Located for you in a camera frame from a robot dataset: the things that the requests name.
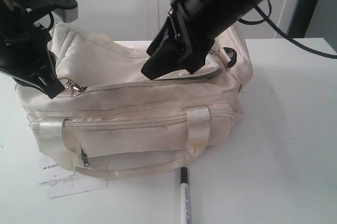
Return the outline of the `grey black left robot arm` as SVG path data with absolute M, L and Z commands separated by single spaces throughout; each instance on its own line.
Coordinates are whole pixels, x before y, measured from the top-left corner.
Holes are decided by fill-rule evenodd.
M 15 0 L 1 0 L 1 73 L 53 99 L 65 90 L 56 74 L 56 58 L 47 47 L 54 17 L 42 12 L 50 19 L 46 28 L 36 24 L 26 9 Z

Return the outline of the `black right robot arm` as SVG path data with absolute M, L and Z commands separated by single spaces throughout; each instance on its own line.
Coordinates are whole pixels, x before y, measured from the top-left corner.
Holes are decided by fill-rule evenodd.
M 149 79 L 205 65 L 215 39 L 263 0 L 171 0 L 166 21 L 147 49 L 142 74 Z

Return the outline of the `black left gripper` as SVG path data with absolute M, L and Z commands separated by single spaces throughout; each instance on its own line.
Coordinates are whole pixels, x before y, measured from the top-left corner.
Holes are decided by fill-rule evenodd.
M 54 17 L 49 14 L 32 23 L 27 13 L 20 6 L 1 6 L 1 73 L 53 99 L 65 90 L 47 48 Z

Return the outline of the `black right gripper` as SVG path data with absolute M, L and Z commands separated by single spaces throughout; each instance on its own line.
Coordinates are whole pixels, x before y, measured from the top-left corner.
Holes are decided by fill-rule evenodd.
M 146 52 L 149 59 L 141 72 L 154 80 L 171 72 L 195 73 L 215 37 L 236 20 L 237 0 L 172 0 L 168 17 Z

